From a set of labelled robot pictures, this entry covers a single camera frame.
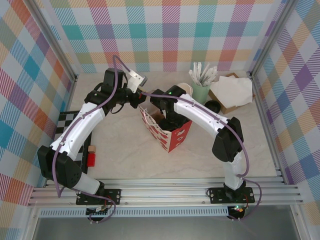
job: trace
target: cable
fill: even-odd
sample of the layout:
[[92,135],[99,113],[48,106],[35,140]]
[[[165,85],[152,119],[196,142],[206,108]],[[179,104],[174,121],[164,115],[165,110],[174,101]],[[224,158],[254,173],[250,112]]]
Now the cable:
[[124,107],[125,105],[124,104],[121,104],[121,107],[119,108],[119,110],[118,111],[116,111],[116,112],[112,112],[112,109],[110,110],[110,113],[111,114],[117,114],[118,112],[120,112],[122,109],[123,109],[123,107]]
[[247,216],[244,216],[243,218],[241,218],[241,221],[246,220],[249,216],[251,216],[257,210],[257,208],[259,207],[259,204],[261,203],[261,199],[262,199],[262,188],[259,185],[259,183],[257,183],[256,181],[248,180],[244,177],[242,179],[245,180],[246,182],[257,185],[257,187],[259,188],[259,199],[258,199],[256,205],[254,206],[254,208],[252,209],[252,211]]
[[146,116],[146,112],[147,112],[147,109],[145,108],[145,109],[143,110],[143,118],[144,118],[146,124],[148,124],[149,126],[158,126],[158,124],[150,124],[150,123],[148,122],[147,116]]
[[245,200],[246,200],[246,206],[245,206],[245,209],[247,209],[249,207],[249,201],[248,201],[248,197],[247,195],[243,194],[244,197],[245,197]]
[[113,205],[113,204],[112,204],[112,202],[111,202],[111,203],[110,203],[110,207],[107,208],[107,209],[108,209],[108,210],[111,209],[112,205]]
[[142,92],[141,94],[145,95],[145,96],[149,96],[149,97],[155,97],[155,98],[168,98],[168,99],[177,99],[177,100],[181,100],[183,102],[186,102],[188,104],[191,104],[192,106],[195,106],[196,108],[204,111],[206,114],[208,114],[209,116],[213,117],[216,121],[219,121],[220,123],[222,123],[222,125],[224,125],[227,129],[230,130],[230,132],[233,133],[233,135],[235,136],[235,138],[238,140],[240,146],[242,147],[244,156],[245,156],[245,162],[246,162],[246,169],[245,172],[243,174],[238,174],[237,177],[242,178],[244,176],[246,176],[249,172],[249,167],[250,167],[250,163],[249,163],[249,156],[246,150],[246,147],[244,145],[244,143],[242,142],[242,140],[240,139],[239,135],[225,122],[220,121],[220,118],[218,118],[217,116],[215,116],[214,114],[212,114],[206,107],[203,107],[199,104],[194,103],[193,101],[189,101],[187,99],[184,99],[182,97],[178,97],[178,96],[171,96],[171,95],[158,95],[158,94],[151,94],[151,93],[147,93],[147,92]]
[[84,192],[84,191],[82,191],[81,193],[84,194],[84,195],[90,196],[90,197],[107,200],[107,201],[111,202],[111,204],[113,204],[113,206],[114,206],[114,207],[113,207],[113,210],[112,210],[112,213],[111,213],[109,216],[104,217],[104,218],[103,218],[102,220],[100,220],[100,221],[93,221],[93,220],[91,219],[91,216],[92,216],[93,213],[89,214],[89,220],[91,221],[91,223],[92,223],[92,222],[95,222],[96,224],[101,224],[101,223],[107,221],[109,218],[111,218],[111,216],[112,216],[113,214],[115,214],[117,207],[116,207],[116,203],[115,203],[111,198],[108,198],[108,197],[105,197],[105,196],[98,196],[98,195],[90,194],[90,193],[87,193],[87,192]]
[[103,84],[104,84],[103,82],[98,83],[97,86],[95,86],[93,90],[98,91],[98,89],[99,89]]
[[125,81],[126,81],[126,84],[128,84],[128,78],[127,78],[127,75],[124,74],[124,78],[125,78]]
[[[84,119],[86,116],[88,116],[89,114],[93,113],[95,110],[98,110],[99,108],[101,108],[102,106],[104,106],[105,104],[107,104],[112,98],[113,96],[115,95],[116,93],[116,90],[117,90],[117,86],[118,86],[118,71],[117,71],[117,66],[116,66],[116,59],[119,60],[119,62],[124,66],[124,68],[130,72],[130,69],[121,61],[121,59],[116,56],[116,55],[113,55],[112,57],[112,60],[113,60],[113,65],[115,67],[115,79],[117,81],[115,81],[114,83],[114,88],[112,90],[112,93],[111,95],[107,98],[107,100],[105,100],[103,103],[101,103],[100,105],[98,105],[97,107],[95,107],[94,109],[88,111],[87,113],[83,114],[82,117],[78,117],[67,129],[67,131],[65,132],[64,136],[62,137],[57,149],[55,150],[55,153],[54,153],[54,156],[53,156],[53,160],[52,160],[52,178],[53,178],[53,181],[54,181],[54,185],[55,185],[55,189],[56,189],[56,192],[57,192],[57,195],[58,195],[58,198],[61,197],[61,194],[62,194],[62,191],[64,190],[64,187],[62,189],[59,188],[59,184],[58,184],[58,180],[57,180],[57,173],[56,173],[56,162],[57,162],[57,157],[58,157],[58,154],[60,152],[60,149],[61,147],[64,145],[64,142],[66,141],[67,139],[67,136],[69,135],[69,133],[71,132],[71,130],[77,125],[78,122],[80,122],[82,119]],[[84,195],[87,195],[87,196],[91,196],[91,197],[94,197],[94,198],[99,198],[99,199],[105,199],[105,200],[108,200],[110,201],[113,205],[114,205],[114,208],[113,208],[113,211],[112,213],[103,218],[101,221],[97,222],[97,223],[103,223],[105,222],[106,220],[108,220],[109,218],[111,218],[111,216],[115,213],[116,211],[116,203],[110,199],[110,198],[107,198],[107,197],[104,197],[104,196],[98,196],[98,195],[94,195],[94,194],[90,194],[90,193],[87,193],[87,192],[84,192],[82,191],[82,193]]]
[[207,195],[207,197],[209,197],[210,198],[210,196],[209,196],[209,194],[208,194],[208,192],[209,192],[209,190],[210,190],[210,188],[208,188],[208,190],[206,191],[206,195]]

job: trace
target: white tabletop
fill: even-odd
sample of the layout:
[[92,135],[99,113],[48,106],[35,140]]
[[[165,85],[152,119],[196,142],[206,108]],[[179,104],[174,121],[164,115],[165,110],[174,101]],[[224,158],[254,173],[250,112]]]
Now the white tabletop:
[[[148,77],[146,91],[159,88],[165,92],[177,83],[191,84],[187,72],[144,74]],[[246,76],[243,71],[237,75]],[[103,73],[80,74],[70,111],[80,110],[86,95],[103,78]],[[276,176],[256,103],[242,106],[226,117],[236,117],[241,122],[250,161],[248,176]],[[119,113],[109,113],[92,131],[91,144],[96,146],[96,158],[88,174],[95,179],[224,177],[223,165],[212,153],[213,143],[211,136],[193,123],[185,141],[167,153],[143,125],[139,110],[126,104]]]

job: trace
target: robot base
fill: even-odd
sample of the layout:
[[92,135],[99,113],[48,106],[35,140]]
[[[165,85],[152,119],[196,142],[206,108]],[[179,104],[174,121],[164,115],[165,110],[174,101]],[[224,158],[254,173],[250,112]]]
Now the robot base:
[[[121,189],[105,189],[103,197],[109,198],[115,202],[116,205],[120,204]],[[77,193],[76,205],[105,205],[105,200],[92,196],[87,196],[82,193]]]
[[255,202],[254,192],[251,187],[244,187],[237,198],[229,198],[224,187],[212,187],[207,190],[211,204],[253,204]]

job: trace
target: checkered board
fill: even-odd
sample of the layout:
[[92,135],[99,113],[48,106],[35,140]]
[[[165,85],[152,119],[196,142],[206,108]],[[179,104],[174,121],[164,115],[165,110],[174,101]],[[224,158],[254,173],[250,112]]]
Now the checkered board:
[[[65,130],[67,130],[68,126],[76,118],[78,113],[79,111],[64,111],[60,113],[59,121],[55,131],[54,140],[57,140],[62,135],[62,133]],[[90,144],[91,144],[91,133],[87,137],[87,139],[84,141],[74,161],[81,168],[82,172],[85,174],[88,173],[87,159],[88,159],[88,147]]]

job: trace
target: green cup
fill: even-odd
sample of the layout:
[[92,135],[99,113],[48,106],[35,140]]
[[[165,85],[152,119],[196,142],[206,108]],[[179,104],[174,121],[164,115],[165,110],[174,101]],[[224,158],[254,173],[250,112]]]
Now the green cup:
[[210,90],[210,85],[199,86],[194,82],[192,82],[191,87],[193,89],[192,98],[202,105],[205,104],[207,101],[209,90]]

